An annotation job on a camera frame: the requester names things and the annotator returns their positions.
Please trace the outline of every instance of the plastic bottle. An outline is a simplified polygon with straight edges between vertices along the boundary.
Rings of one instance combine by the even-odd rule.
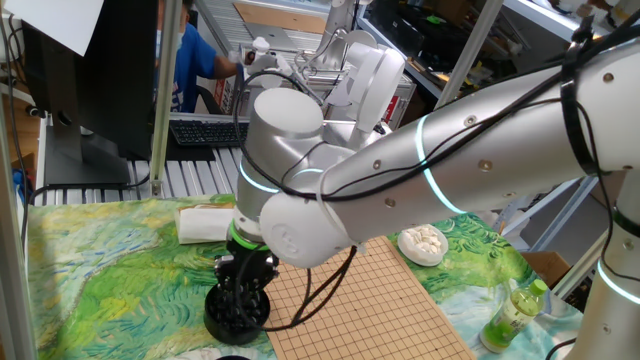
[[[528,287],[515,289],[480,332],[484,346],[495,353],[505,351],[516,335],[544,308],[543,295],[547,289],[540,279],[534,280]]]

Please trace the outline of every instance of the white paper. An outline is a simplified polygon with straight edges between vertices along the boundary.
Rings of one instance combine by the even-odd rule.
[[[5,9],[84,56],[103,3],[104,0],[6,0]]]

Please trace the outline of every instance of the cardboard box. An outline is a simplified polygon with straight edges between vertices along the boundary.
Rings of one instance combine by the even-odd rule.
[[[453,25],[460,26],[475,0],[440,0],[436,13]]]
[[[557,252],[541,251],[521,254],[550,289],[571,269],[571,266]]]

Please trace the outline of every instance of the painted tablecloth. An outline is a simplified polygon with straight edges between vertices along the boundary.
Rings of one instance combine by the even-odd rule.
[[[204,327],[204,298],[216,284],[214,258],[226,253],[224,243],[178,244],[178,208],[233,200],[214,195],[32,208],[27,266],[39,358],[274,359],[265,334],[235,347]],[[509,290],[536,275],[473,214],[434,225],[449,240],[444,261],[423,268],[407,260],[409,267],[478,358],[497,358],[477,334]],[[395,243],[396,236],[389,238]],[[582,314],[549,295],[547,304],[503,358],[544,358],[554,343],[576,335]]]

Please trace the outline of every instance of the bottle cap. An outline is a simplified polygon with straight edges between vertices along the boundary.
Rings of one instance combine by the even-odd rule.
[[[533,280],[531,285],[529,285],[529,290],[531,290],[531,292],[537,296],[544,294],[547,291],[547,289],[549,289],[547,287],[547,284],[545,284],[544,281],[540,279]]]

